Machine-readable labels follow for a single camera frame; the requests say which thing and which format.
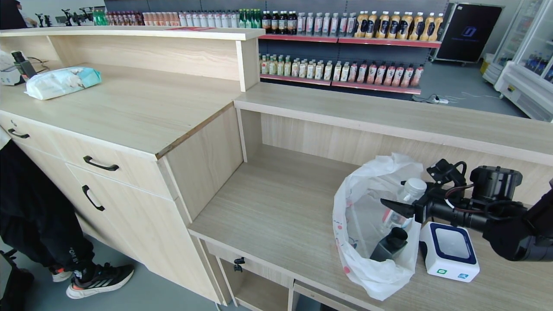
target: drawer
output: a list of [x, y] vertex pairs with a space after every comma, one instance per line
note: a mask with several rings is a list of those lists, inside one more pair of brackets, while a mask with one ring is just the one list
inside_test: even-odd
[[266, 279], [269, 279], [277, 284], [280, 284], [286, 288], [290, 287], [292, 283], [292, 278], [282, 274], [275, 269], [269, 268], [261, 263], [255, 262], [247, 258], [246, 256], [236, 254], [232, 251], [226, 250], [222, 247], [213, 245], [211, 243], [206, 242], [207, 250], [210, 254], [219, 257], [222, 260], [228, 261], [232, 264], [234, 264], [234, 260], [244, 257], [244, 264], [241, 264], [242, 268], [244, 270], [248, 270], [250, 272], [253, 272], [259, 276], [262, 276]]
[[101, 144], [101, 141], [85, 140], [62, 131], [53, 131], [50, 138], [61, 156], [71, 164], [162, 198], [174, 199], [156, 161], [112, 149]]
[[60, 157], [55, 145], [48, 138], [49, 129], [36, 123], [29, 123], [21, 117], [11, 117], [0, 114], [0, 126], [17, 144], [26, 146]]

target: cabinet door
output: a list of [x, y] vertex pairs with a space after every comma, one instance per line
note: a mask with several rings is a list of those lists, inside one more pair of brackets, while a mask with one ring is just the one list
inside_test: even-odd
[[150, 271], [222, 303], [173, 201], [67, 166]]
[[95, 209], [86, 199], [79, 181], [65, 166], [65, 162], [62, 159], [30, 148], [24, 144], [18, 144], [18, 146], [73, 203], [75, 213], [85, 233], [129, 257], [137, 258], [125, 240], [119, 237], [117, 231], [102, 212]]

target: sneaker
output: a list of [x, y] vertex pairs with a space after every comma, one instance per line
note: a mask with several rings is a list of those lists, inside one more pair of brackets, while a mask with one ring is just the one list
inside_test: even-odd
[[106, 263], [103, 267], [96, 265], [94, 276], [88, 282], [81, 282], [78, 278], [71, 279], [71, 285], [65, 293], [71, 299], [81, 299], [99, 293], [111, 292], [125, 285], [134, 273], [132, 265], [112, 267]]
[[48, 268], [52, 273], [52, 281], [55, 283], [63, 282], [73, 275], [72, 271], [65, 271], [62, 266], [55, 265]]

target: black sneaker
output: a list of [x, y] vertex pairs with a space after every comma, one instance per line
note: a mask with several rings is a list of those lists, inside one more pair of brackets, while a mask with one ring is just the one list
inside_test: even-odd
[[65, 293], [71, 299], [81, 299], [99, 293], [111, 292], [125, 285], [134, 273], [132, 265], [112, 267], [106, 263], [103, 267], [96, 265], [94, 276], [89, 282], [81, 282], [78, 278], [71, 279], [71, 285]]

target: refrigerator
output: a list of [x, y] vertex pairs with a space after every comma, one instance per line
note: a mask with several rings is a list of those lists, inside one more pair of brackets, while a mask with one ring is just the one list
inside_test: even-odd
[[535, 16], [550, 0], [522, 0], [517, 13], [511, 21], [503, 40], [501, 41], [493, 62], [488, 66], [483, 77], [491, 84], [495, 84], [507, 61], [513, 60], [519, 51], [522, 42], [528, 35]]
[[494, 88], [530, 118], [553, 123], [553, 1], [535, 3], [534, 21]]

